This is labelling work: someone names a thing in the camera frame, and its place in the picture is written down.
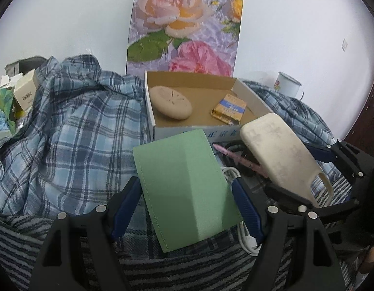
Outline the person's right hand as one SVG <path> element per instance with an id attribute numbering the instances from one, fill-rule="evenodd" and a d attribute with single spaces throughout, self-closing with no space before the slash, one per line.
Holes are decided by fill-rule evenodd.
<path id="1" fill-rule="evenodd" d="M 360 266 L 358 267 L 359 273 L 365 275 L 369 273 L 374 267 L 374 247 L 369 249 L 366 252 L 363 259 L 360 262 Z"/>

